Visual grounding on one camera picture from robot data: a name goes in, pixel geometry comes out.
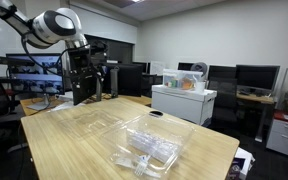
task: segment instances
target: white cabinet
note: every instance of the white cabinet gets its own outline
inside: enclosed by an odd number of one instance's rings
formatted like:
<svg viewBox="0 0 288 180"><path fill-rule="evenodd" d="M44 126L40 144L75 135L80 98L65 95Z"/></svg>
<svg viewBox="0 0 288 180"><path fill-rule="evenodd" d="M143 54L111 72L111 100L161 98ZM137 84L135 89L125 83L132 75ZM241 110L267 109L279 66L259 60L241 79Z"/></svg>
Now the white cabinet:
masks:
<svg viewBox="0 0 288 180"><path fill-rule="evenodd" d="M273 119L266 147L288 155L288 120Z"/></svg>
<svg viewBox="0 0 288 180"><path fill-rule="evenodd" d="M202 125L212 117L216 91L195 91L171 89L163 85L152 86L152 108Z"/></svg>

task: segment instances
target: clear plastic container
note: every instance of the clear plastic container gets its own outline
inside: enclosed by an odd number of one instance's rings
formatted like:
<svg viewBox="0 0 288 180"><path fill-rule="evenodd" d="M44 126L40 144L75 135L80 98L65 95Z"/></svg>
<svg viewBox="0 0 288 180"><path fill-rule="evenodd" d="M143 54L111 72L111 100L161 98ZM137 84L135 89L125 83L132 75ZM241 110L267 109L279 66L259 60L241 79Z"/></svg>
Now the clear plastic container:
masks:
<svg viewBox="0 0 288 180"><path fill-rule="evenodd" d="M106 111L96 110L81 114L73 119L60 121L60 127L66 134L76 140L90 135L100 135L123 121Z"/></svg>
<svg viewBox="0 0 288 180"><path fill-rule="evenodd" d="M110 161L139 179L164 179L194 128L163 117L143 115L102 134Z"/></svg>
<svg viewBox="0 0 288 180"><path fill-rule="evenodd" d="M164 69L163 84L170 88L193 90L196 82L201 81L202 72Z"/></svg>

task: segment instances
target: clear plastic lid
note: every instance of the clear plastic lid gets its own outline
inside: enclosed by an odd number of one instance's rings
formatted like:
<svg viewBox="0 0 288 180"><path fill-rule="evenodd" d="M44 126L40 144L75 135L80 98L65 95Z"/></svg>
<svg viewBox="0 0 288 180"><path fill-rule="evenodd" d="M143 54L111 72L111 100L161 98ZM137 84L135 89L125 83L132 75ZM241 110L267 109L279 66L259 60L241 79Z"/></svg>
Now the clear plastic lid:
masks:
<svg viewBox="0 0 288 180"><path fill-rule="evenodd" d="M160 179L175 162L194 129L179 121L143 115L102 134L110 160L140 179Z"/></svg>
<svg viewBox="0 0 288 180"><path fill-rule="evenodd" d="M114 125L120 124L119 118L110 115L106 111L96 110L81 114L73 119L60 121L61 129L70 137L81 140L87 136L103 133Z"/></svg>

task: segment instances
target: monitor screen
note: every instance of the monitor screen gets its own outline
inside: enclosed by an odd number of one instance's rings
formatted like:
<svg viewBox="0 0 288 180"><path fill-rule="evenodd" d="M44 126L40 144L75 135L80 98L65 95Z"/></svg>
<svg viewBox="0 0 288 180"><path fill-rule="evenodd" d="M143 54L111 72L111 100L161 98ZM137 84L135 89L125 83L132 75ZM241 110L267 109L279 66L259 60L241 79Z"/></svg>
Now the monitor screen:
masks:
<svg viewBox="0 0 288 180"><path fill-rule="evenodd" d="M142 66L137 64L109 64L105 63L106 75L103 82L103 92L111 93L110 70L118 68L118 94L141 96Z"/></svg>
<svg viewBox="0 0 288 180"><path fill-rule="evenodd" d="M210 65L208 70L208 79L212 77L234 79L235 76L236 67Z"/></svg>
<svg viewBox="0 0 288 180"><path fill-rule="evenodd" d="M62 62L56 66L57 53L31 54L35 61L56 74L35 64L34 66L9 66L10 78L20 80L12 84L13 91L27 93L64 94ZM6 57L31 61L26 54L6 54Z"/></svg>
<svg viewBox="0 0 288 180"><path fill-rule="evenodd" d="M138 64L142 66L142 73L147 73L147 63L146 62L133 62L133 64Z"/></svg>
<svg viewBox="0 0 288 180"><path fill-rule="evenodd" d="M273 91L279 66L236 65L239 87Z"/></svg>
<svg viewBox="0 0 288 180"><path fill-rule="evenodd" d="M184 70L184 71L190 71L191 67L193 66L194 63L184 63L184 62L179 62L177 70Z"/></svg>

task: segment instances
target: ceiling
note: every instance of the ceiling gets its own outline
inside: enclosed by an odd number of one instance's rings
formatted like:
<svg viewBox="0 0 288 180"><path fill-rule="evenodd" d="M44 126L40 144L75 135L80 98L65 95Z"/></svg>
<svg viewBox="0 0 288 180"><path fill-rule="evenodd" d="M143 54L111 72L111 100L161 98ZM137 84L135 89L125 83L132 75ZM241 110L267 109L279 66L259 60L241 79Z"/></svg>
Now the ceiling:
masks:
<svg viewBox="0 0 288 180"><path fill-rule="evenodd" d="M170 15L227 0L86 0L139 21Z"/></svg>

